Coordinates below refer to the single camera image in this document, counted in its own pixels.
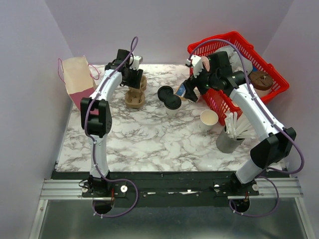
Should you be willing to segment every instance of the purple wall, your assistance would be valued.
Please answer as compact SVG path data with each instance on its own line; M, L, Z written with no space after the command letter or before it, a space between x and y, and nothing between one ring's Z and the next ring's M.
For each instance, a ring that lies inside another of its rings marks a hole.
M70 109L57 58L72 54L42 0L1 1L0 22L0 238L26 239Z
M264 53L264 58L290 83L290 89L270 103L274 115L297 132L296 142L306 164L298 177L305 204L319 237L319 1L295 0ZM297 169L300 157L292 150L290 169Z
M293 0L46 0L72 53L113 60L140 38L146 63L184 63L187 46L239 31L262 54Z

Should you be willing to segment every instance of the white paper cup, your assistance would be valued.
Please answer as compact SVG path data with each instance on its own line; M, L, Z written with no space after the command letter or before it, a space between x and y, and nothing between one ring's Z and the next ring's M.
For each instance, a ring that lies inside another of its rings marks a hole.
M177 112L179 111L179 109L177 109L177 110L171 110L171 109L166 108L166 107L165 107L165 110L166 110L166 113L167 113L169 116L174 116L174 115L177 114Z
M181 99L179 96L167 96L164 100L165 110L169 116L174 116L179 111Z
M211 110L205 110L200 114L199 128L201 131L209 131L217 122L217 113Z

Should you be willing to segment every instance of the paper bag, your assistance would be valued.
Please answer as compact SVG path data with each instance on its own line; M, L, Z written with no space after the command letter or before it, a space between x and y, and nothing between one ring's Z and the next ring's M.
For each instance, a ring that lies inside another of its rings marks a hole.
M83 97L88 98L96 90L85 56L73 57L62 62L65 88L78 109Z

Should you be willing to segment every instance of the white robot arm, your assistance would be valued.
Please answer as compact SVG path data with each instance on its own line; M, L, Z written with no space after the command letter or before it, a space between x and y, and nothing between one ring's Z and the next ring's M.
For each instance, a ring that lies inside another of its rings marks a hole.
M110 74L114 71L115 67L121 61L123 61L123 58L126 57L127 54L128 51L121 49L119 50L117 59L115 59L112 63L109 63L105 67L105 74L98 88L90 96L90 98L83 98L83 100L81 101L81 120L83 128L85 114L92 99L96 98L95 104L93 105L93 108L91 110L99 110L98 115L90 114L88 120L88 133L94 139L93 140L91 137L88 137L88 141L91 147L90 175L95 178L100 178L101 175L96 170L95 163L93 161L93 153L95 154L94 156L96 159L96 163L99 165L101 173L105 177L109 173L109 166L106 159L106 141L108 133L111 129L112 118L108 102L111 101L112 95L119 85L126 85L133 88L140 87L141 77L143 74L143 71L139 70L139 65L143 61L143 58L141 56L131 56L129 60L130 63L125 64L120 71L116 71L112 74L111 77L109 77Z
M201 94L209 89L222 90L243 111L248 121L255 129L260 143L251 151L251 159L232 175L234 188L240 188L254 180L270 164L288 156L292 143L273 124L276 124L293 140L296 132L293 128L286 129L270 113L264 103L257 96L253 86L246 84L244 73L232 72L226 52L218 52L207 56L209 66L203 64L202 58L193 55L187 59L186 66L193 68L193 74L184 81L184 97L194 102L197 96L193 89L198 88ZM270 122L265 113L274 121Z

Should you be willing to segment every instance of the screw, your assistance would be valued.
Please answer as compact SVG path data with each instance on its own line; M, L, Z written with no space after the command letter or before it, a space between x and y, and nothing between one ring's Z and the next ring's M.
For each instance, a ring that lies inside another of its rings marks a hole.
M81 191L82 191L82 193L86 193L89 190L87 188L82 188Z
M128 188L127 188L126 185L123 185L123 186L121 187L121 192L122 192L122 193L126 192L127 190L128 190Z
M258 190L259 190L259 187L258 187L257 184L254 184L254 185L252 186L252 188L253 188L254 191L258 191Z

